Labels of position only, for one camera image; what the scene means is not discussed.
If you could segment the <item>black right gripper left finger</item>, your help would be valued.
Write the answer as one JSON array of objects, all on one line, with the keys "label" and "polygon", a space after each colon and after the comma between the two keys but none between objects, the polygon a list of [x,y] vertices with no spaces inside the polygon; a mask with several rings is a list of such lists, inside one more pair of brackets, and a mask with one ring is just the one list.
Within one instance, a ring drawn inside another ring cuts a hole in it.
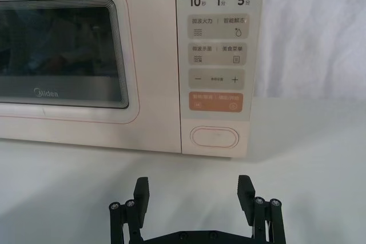
[{"label": "black right gripper left finger", "polygon": [[140,230],[144,225],[149,197],[148,177],[140,177],[134,188],[133,199],[123,205],[119,202],[112,202],[109,205],[110,243],[125,243],[124,224],[128,225],[129,243],[144,243]]}]

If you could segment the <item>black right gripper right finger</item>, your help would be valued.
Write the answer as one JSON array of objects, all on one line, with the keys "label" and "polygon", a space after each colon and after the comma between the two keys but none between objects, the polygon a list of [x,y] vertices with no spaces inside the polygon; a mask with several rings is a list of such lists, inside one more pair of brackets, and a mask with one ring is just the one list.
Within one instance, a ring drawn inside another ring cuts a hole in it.
[{"label": "black right gripper right finger", "polygon": [[282,202],[276,198],[266,201],[256,195],[251,178],[238,176],[237,196],[256,243],[285,244]]}]

